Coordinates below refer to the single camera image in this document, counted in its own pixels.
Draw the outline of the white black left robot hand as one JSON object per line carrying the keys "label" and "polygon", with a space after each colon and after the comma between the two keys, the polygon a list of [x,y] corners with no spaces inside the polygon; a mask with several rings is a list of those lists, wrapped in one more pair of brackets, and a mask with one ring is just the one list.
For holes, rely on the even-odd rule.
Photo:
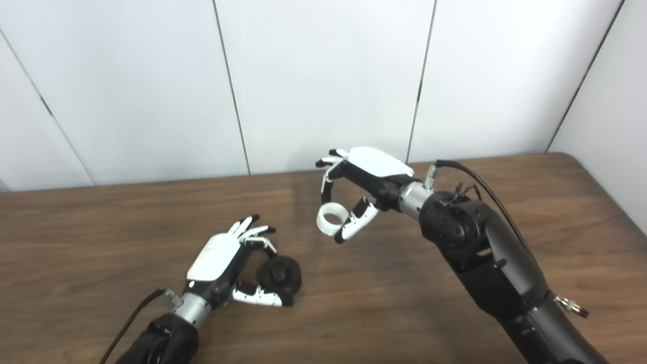
{"label": "white black left robot hand", "polygon": [[253,252],[264,251],[268,258],[278,256],[277,249],[266,237],[266,234],[275,233],[275,228],[252,226],[259,219],[259,214],[245,217],[225,233],[213,235],[188,269],[182,294],[201,297],[212,309],[224,307],[231,300],[292,307],[293,296],[278,293],[261,283],[250,284],[239,279]]}

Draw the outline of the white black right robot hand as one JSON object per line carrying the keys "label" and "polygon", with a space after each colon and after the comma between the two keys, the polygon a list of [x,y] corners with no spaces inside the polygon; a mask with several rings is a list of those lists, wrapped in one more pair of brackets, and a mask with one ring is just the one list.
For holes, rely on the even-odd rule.
{"label": "white black right robot hand", "polygon": [[[321,207],[316,225],[337,244],[356,235],[379,212],[401,212],[401,190],[418,181],[407,164],[372,147],[354,147],[349,151],[333,148],[328,156],[317,160],[315,166],[326,169],[322,177]],[[338,179],[346,179],[366,192],[351,210],[332,199],[333,186]]]}

